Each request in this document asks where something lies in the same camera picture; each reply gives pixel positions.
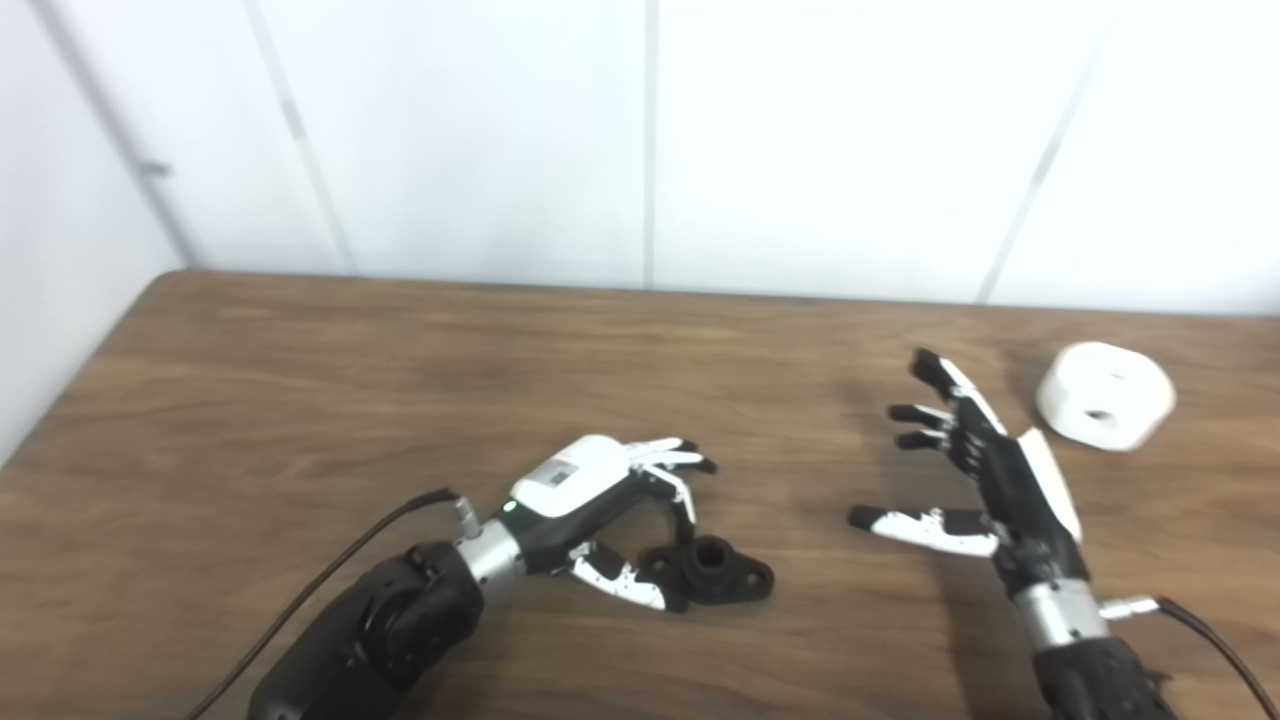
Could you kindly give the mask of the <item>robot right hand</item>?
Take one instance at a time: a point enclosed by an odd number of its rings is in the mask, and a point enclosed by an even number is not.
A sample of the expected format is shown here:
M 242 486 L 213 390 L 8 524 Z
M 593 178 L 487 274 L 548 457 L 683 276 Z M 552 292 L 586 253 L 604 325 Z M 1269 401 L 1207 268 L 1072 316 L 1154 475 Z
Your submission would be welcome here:
M 984 395 L 954 363 L 916 348 L 909 372 L 942 407 L 897 404 L 892 420 L 914 423 L 900 450 L 942 454 L 973 484 L 979 510 L 855 505 L 847 524 L 928 550 L 991 559 L 1007 596 L 1051 582 L 1091 582 L 1082 524 L 1044 434 L 1009 434 Z

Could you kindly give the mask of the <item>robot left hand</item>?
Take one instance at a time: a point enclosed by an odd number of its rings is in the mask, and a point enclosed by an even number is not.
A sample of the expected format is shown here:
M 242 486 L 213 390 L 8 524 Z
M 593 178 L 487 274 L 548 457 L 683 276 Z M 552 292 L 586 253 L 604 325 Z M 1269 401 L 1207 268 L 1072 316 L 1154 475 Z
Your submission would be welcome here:
M 690 439 L 625 443 L 584 436 L 518 479 L 495 519 L 515 541 L 526 574 L 568 574 L 631 603 L 684 614 L 685 597 L 596 538 L 650 497 L 668 503 L 676 542 L 691 541 L 698 515 L 682 470 L 714 475 L 718 466 Z

